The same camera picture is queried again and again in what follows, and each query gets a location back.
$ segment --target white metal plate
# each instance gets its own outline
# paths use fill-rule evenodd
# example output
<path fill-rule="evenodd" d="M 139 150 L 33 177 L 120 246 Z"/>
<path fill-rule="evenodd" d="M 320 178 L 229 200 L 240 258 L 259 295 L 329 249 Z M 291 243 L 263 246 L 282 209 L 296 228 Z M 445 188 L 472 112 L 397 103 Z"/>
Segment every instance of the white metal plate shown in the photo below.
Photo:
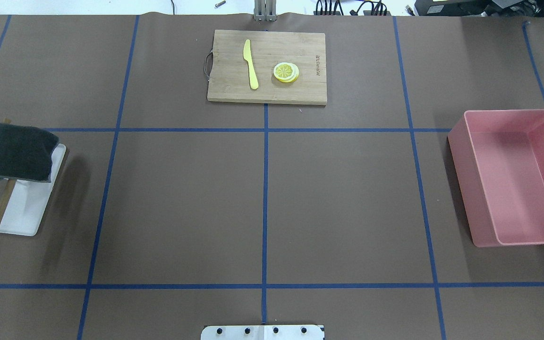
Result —
<path fill-rule="evenodd" d="M 201 340 L 324 340 L 323 325 L 208 326 Z"/>
<path fill-rule="evenodd" d="M 58 144 L 54 149 L 51 155 L 50 183 L 24 180 L 16 182 L 6 212 L 1 220 L 1 233 L 24 236 L 35 236 L 37 234 L 66 152 L 67 147 L 64 144 Z"/>

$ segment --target metal bracket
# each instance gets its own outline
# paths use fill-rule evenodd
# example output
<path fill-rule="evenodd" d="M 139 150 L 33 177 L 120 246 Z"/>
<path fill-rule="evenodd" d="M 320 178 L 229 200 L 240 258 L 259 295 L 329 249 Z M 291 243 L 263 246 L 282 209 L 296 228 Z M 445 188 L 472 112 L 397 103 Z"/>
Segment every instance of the metal bracket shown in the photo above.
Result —
<path fill-rule="evenodd" d="M 201 332 L 201 340 L 324 340 L 324 326 L 208 326 Z"/>
<path fill-rule="evenodd" d="M 276 0 L 255 0 L 255 21 L 276 21 Z"/>

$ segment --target cutting board handle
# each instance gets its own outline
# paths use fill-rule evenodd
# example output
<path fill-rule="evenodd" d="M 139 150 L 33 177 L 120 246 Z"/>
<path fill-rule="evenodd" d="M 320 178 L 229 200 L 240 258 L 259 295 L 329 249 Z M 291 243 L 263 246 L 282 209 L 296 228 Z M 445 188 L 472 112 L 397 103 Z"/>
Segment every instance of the cutting board handle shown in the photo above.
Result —
<path fill-rule="evenodd" d="M 209 61 L 209 56 L 211 56 L 211 69 L 213 69 L 213 48 L 211 48 L 211 51 L 205 56 L 205 66 L 203 67 L 203 73 L 205 73 L 205 77 L 207 77 L 207 81 L 209 82 L 209 75 L 211 75 L 211 69 L 209 70 L 209 73 L 207 73 L 207 62 Z"/>

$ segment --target wooden stick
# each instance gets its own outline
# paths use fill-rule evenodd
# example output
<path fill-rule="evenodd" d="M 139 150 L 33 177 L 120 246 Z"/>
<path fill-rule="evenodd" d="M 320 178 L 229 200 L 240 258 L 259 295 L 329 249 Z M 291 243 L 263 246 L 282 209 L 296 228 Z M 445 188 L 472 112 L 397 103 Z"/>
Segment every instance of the wooden stick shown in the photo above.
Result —
<path fill-rule="evenodd" d="M 0 199 L 0 224 L 1 220 L 4 218 L 4 213 L 6 213 L 9 198 L 11 197 L 11 193 L 14 191 L 15 185 L 16 180 L 8 180 L 6 183 L 6 189 L 4 189 L 4 193 L 2 194 Z"/>

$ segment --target metal stand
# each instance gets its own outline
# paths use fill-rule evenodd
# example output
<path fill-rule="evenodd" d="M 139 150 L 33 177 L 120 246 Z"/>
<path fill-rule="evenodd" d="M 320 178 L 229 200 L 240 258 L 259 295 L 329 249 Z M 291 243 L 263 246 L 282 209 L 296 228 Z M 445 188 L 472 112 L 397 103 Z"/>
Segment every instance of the metal stand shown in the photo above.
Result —
<path fill-rule="evenodd" d="M 255 0 L 255 21 L 276 21 L 276 0 Z"/>

